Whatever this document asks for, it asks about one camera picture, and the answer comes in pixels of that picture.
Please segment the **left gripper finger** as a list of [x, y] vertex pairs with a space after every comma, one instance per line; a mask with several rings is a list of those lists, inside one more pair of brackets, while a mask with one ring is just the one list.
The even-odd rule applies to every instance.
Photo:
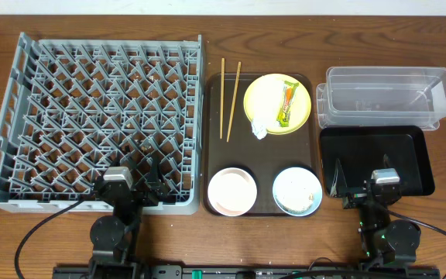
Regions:
[[151, 159], [152, 163], [147, 176], [147, 186], [150, 190], [168, 190], [169, 186], [164, 181], [163, 174], [160, 170], [159, 157], [154, 154], [151, 156]]
[[132, 151], [130, 145], [125, 145], [122, 149], [122, 158], [119, 163], [120, 167], [127, 167], [130, 171], [135, 170], [136, 162], [132, 159]]

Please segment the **light blue bowl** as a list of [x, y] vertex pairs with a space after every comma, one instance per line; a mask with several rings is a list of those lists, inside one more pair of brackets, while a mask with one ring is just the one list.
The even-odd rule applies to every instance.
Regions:
[[274, 179], [273, 199], [288, 215], [313, 215], [319, 209], [322, 198], [323, 190], [318, 177], [306, 167], [289, 167]]

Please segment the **rice and nut scraps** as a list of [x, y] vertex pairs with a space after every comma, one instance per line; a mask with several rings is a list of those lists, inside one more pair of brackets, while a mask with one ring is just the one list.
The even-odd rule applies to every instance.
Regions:
[[290, 215], [305, 215], [314, 204], [314, 193], [301, 183], [278, 181], [273, 190], [277, 205]]

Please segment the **pink white bowl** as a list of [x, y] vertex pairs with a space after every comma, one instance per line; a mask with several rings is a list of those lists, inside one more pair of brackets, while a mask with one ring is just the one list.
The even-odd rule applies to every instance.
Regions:
[[248, 212], [257, 199], [257, 185], [252, 175], [238, 167], [217, 172], [208, 184], [208, 201], [225, 216], [236, 217]]

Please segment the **green orange snack wrapper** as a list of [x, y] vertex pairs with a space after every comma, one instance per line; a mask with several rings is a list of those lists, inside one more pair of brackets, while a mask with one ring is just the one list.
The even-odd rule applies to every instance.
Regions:
[[280, 127], [288, 127], [290, 123], [290, 110], [293, 104], [295, 91], [299, 87], [299, 83], [293, 83], [291, 81], [283, 82], [282, 99], [276, 121]]

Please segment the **white paper napkin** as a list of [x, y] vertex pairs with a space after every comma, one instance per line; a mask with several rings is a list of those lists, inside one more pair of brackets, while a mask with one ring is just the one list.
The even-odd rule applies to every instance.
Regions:
[[254, 115], [251, 126], [254, 136], [262, 140], [268, 134], [268, 128], [279, 127], [277, 116], [283, 97], [284, 81], [277, 77], [267, 77], [254, 89], [252, 107]]

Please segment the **wooden chopstick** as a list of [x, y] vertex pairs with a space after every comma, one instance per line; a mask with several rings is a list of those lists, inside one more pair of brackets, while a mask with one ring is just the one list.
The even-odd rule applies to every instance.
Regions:
[[221, 59], [221, 79], [220, 79], [220, 126], [219, 136], [223, 138], [224, 103], [225, 102], [225, 58]]
[[230, 140], [231, 131], [232, 131], [232, 123], [233, 123], [234, 114], [235, 114], [235, 103], [236, 103], [236, 97], [237, 97], [237, 94], [238, 94], [238, 83], [239, 83], [239, 77], [240, 77], [240, 74], [241, 74], [241, 68], [242, 68], [242, 62], [239, 61], [238, 62], [238, 67], [237, 67], [237, 71], [236, 71], [236, 74], [235, 74], [235, 84], [234, 84], [234, 91], [233, 91], [233, 95], [232, 95], [232, 106], [231, 106], [231, 110], [230, 110], [229, 123], [228, 123], [228, 132], [227, 132], [227, 137], [226, 137], [226, 142], [227, 143]]

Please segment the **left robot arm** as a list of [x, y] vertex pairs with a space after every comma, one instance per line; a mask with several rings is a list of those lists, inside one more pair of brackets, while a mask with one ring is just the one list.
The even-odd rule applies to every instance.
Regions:
[[163, 182], [160, 157], [152, 155], [146, 186], [134, 185], [132, 171], [115, 158], [94, 182], [94, 196], [113, 207], [110, 215], [97, 219], [91, 227], [92, 257], [84, 278], [151, 278], [149, 265], [134, 255], [142, 211], [157, 206], [170, 187]]

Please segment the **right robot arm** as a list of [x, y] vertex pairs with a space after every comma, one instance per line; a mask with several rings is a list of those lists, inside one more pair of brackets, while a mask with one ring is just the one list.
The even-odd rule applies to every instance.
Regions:
[[335, 161], [330, 196], [342, 200], [342, 208], [357, 208], [359, 233], [367, 259], [361, 270], [405, 269], [416, 261], [420, 245], [420, 227], [414, 222], [392, 220], [388, 206], [402, 198], [400, 176], [394, 168], [374, 170], [370, 179], [357, 187], [349, 187], [340, 160]]

